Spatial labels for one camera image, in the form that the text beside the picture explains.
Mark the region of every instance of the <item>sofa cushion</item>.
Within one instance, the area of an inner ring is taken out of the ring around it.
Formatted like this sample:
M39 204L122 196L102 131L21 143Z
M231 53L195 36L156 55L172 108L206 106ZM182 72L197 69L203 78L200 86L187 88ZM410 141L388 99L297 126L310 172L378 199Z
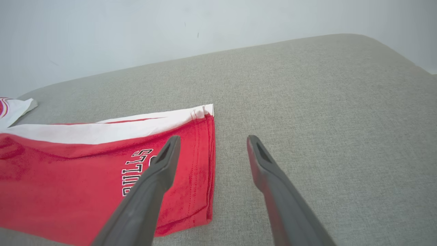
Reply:
M20 97L28 98L39 107L18 124L214 103L213 220L154 245L273 244L250 173L249 134L262 140L338 245L437 243L437 82L374 39L328 35L222 51Z

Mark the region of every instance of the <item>gray fabric surface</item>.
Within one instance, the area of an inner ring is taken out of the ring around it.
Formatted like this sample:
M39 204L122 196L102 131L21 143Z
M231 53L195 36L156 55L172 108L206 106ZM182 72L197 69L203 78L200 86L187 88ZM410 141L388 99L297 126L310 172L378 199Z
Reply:
M223 51L59 83L20 99L31 97L39 106L19 124L214 103L213 221L154 245L273 244L250 174L249 134L338 245L437 244L437 81L371 38L328 35Z

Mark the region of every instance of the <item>red shorts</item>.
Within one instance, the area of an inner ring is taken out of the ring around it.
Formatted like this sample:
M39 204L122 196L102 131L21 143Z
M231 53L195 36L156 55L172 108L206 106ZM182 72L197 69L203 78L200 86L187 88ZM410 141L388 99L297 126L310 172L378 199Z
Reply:
M212 105L99 123L19 125L0 132L0 226L89 245L166 141L181 137L155 236L212 219Z

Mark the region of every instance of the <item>white stripe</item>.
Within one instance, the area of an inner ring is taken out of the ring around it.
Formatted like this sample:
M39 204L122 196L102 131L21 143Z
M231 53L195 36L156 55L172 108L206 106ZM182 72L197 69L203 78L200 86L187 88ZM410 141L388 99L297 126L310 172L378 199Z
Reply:
M194 119L205 117L203 107L165 118L123 123L90 123L77 125L25 124L7 128L1 133L14 134L32 140L61 144L102 144L137 137L147 137L180 127Z
M3 111L0 112L0 118L2 118L6 114L7 105L6 102L3 101L3 98L0 98L0 103L3 105Z
M175 116L178 114L184 114L187 112L192 112L193 110L203 110L204 114L210 114L210 115L214 116L214 106L212 104L207 104L207 105L194 107L191 109L180 109L180 110L167 111L167 112L156 112L156 113L139 114L139 115L133 115L133 116L121 117L121 118L115 118L115 119L106 119L106 120L99 121L98 123L109 123L109 122L138 120L138 119L164 118L164 117L169 117L169 116Z

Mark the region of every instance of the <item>red fabric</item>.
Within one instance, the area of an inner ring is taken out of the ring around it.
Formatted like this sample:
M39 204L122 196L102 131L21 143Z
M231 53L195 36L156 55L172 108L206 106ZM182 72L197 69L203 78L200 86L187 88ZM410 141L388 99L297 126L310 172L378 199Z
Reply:
M173 135L181 137L180 157L155 236L209 223L215 131L214 118L207 115L161 134L97 145L0 134L0 226L67 244L91 244L123 199L123 188L134 185L134 175L148 168ZM135 171L137 165L141 171Z

